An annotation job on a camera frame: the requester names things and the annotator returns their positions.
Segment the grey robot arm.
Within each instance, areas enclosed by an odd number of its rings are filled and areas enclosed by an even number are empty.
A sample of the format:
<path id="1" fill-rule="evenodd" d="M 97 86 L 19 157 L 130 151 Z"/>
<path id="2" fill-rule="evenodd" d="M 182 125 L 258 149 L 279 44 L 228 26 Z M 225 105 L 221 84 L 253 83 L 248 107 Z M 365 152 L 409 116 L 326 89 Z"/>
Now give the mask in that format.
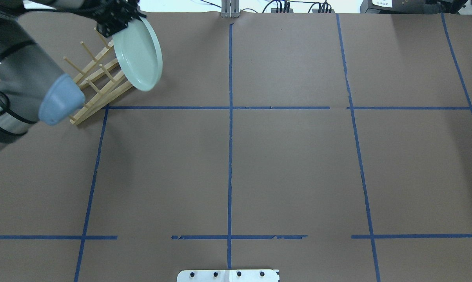
<path id="1" fill-rule="evenodd" d="M 22 0 L 0 0 L 0 151 L 42 121 L 56 125 L 83 107 L 77 83 L 18 23 Z"/>

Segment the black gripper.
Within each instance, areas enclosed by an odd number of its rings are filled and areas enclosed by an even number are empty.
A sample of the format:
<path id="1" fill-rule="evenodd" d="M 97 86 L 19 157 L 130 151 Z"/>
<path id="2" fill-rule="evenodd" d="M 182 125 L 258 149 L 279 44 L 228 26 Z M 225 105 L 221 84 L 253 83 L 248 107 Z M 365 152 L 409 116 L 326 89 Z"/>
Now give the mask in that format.
<path id="1" fill-rule="evenodd" d="M 131 21 L 146 18 L 138 3 L 138 0 L 107 0 L 94 12 L 96 30 L 108 38 L 125 30 Z"/>

